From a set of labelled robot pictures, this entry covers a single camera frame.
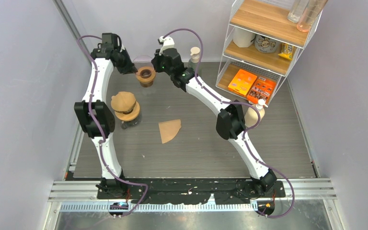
white pump bottle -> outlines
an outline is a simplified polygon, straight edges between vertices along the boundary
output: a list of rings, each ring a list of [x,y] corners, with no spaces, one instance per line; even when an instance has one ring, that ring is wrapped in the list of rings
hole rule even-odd
[[[259,99],[257,101],[257,104],[254,104],[252,106],[254,106],[259,111],[260,120],[262,120],[263,117],[265,116],[265,108],[263,106],[268,107],[266,105],[266,101],[263,100],[263,99]],[[246,114],[245,114],[245,125],[246,125],[246,127],[254,126],[257,123],[257,120],[258,120],[258,117],[257,117],[256,111],[252,108],[248,108],[248,110],[246,111]]]

piece of cardboard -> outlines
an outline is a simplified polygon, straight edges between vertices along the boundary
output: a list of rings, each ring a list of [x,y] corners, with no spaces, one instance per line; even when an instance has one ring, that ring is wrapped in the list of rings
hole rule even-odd
[[[161,143],[171,141],[181,128],[181,120],[159,122],[159,130],[161,136]]]

orange box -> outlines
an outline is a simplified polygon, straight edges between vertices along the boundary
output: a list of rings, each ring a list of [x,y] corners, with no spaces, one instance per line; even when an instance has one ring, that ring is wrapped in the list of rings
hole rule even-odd
[[[256,75],[240,69],[229,83],[228,89],[243,97],[246,97],[256,79]]]
[[[264,99],[267,103],[272,96],[275,86],[275,81],[259,76],[253,84],[247,99],[253,104],[257,104],[259,99]]]

wall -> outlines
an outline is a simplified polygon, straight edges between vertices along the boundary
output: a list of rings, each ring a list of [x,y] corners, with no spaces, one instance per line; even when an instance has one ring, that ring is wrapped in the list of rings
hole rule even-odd
[[[231,5],[234,0],[63,0],[79,32],[118,34],[132,59],[154,56],[157,39],[177,28],[196,31],[204,43],[204,61],[220,61]],[[172,35],[184,60],[199,46],[190,32]],[[97,41],[87,42],[89,49]]]
[[[289,80],[347,229],[368,229],[368,2],[329,1]]]
[[[36,230],[90,65],[50,0],[0,0],[0,229]]]

gray table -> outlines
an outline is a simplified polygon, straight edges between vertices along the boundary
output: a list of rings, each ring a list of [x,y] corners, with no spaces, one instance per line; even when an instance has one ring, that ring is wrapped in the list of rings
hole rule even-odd
[[[219,63],[203,63],[204,81],[224,97],[241,100],[215,88],[218,67]],[[214,114],[198,99],[175,88],[166,74],[158,74],[153,86],[143,88],[134,75],[114,71],[107,94],[109,107],[111,96],[119,91],[134,93],[143,115],[139,126],[126,130],[116,126],[114,132],[116,154],[126,177],[250,177],[235,148],[216,133]],[[175,119],[181,119],[181,130],[162,144],[158,123]],[[249,136],[263,160],[288,177],[314,176],[286,83]],[[101,176],[88,136],[83,138],[74,176]]]

